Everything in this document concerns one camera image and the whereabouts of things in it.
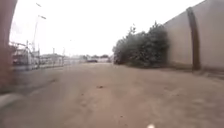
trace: road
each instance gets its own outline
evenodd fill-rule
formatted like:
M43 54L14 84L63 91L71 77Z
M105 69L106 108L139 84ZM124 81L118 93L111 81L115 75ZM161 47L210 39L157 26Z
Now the road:
M224 126L222 80L112 64L80 64L31 74L32 84L41 88L4 108L1 128Z

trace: bush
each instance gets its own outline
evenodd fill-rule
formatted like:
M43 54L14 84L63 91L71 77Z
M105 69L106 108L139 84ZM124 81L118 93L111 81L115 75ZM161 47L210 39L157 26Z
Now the bush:
M167 33L163 25L155 23L148 33L135 34L131 27L128 35L118 40L114 51L115 64L138 67L160 67L166 64Z

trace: wall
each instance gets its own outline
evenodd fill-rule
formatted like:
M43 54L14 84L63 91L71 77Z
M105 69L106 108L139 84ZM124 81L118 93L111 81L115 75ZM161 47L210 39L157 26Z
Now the wall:
M224 70L224 0L205 0L193 7L200 38L202 69ZM191 29L186 11L164 24L170 40L169 62L192 65Z
M207 0L193 10L198 23L202 68L224 69L224 0Z
M165 23L164 26L170 43L168 52L169 63L175 66L191 67L192 45L187 13L180 14Z
M12 79L9 33L17 0L0 0L0 86Z

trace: ground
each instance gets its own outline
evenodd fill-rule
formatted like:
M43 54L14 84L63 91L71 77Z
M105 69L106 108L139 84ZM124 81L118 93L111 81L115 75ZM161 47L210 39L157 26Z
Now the ground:
M0 111L1 128L224 126L224 81L219 79L112 64L44 69L27 78L39 88Z

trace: street lamp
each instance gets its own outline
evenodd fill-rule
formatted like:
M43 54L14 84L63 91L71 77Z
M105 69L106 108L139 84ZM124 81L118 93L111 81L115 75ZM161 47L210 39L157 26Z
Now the street lamp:
M36 33L37 33L37 27L38 27L38 22L39 22L39 18L46 20L47 18L41 15L37 16L37 20L36 20L36 25L35 25L35 31L34 31L34 37L33 37L33 51L35 52L35 40L36 40ZM40 47L38 44L38 68L40 67Z

